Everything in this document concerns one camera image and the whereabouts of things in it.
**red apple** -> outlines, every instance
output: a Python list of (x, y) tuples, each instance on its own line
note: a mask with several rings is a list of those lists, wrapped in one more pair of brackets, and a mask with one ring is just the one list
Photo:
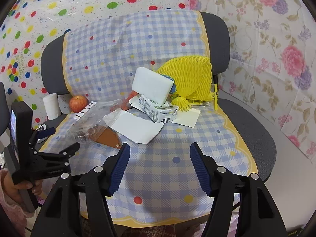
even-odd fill
[(69, 101), (70, 109), (75, 113), (82, 111), (88, 104), (88, 99), (82, 95), (72, 97)]

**floral curtain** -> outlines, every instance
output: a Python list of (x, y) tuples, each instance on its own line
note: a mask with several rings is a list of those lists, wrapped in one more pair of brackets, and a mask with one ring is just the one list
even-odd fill
[(316, 23), (301, 0), (190, 0), (221, 17), (230, 63), (220, 88), (279, 128), (316, 164)]

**white sponge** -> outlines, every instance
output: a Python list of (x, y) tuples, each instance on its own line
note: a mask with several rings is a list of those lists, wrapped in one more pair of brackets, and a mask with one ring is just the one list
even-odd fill
[(156, 72), (140, 67), (136, 70), (132, 90), (144, 95), (159, 105), (163, 105), (173, 85), (173, 81)]

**clear plastic bag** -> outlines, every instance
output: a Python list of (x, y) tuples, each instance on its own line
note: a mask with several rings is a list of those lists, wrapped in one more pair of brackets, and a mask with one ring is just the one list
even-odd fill
[(67, 137), (79, 143), (96, 141), (117, 119), (125, 100), (99, 101), (69, 129)]

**pink sleeve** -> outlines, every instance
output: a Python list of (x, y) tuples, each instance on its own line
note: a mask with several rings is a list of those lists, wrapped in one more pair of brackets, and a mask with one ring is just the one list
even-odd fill
[[(0, 171), (0, 183), (3, 182), (3, 179), (7, 173), (7, 170)], [(7, 196), (2, 190), (2, 184), (0, 184), (0, 204), (14, 225), (15, 229), (21, 236), (25, 236), (26, 218), (32, 217), (34, 213), (25, 212), (18, 203)]]

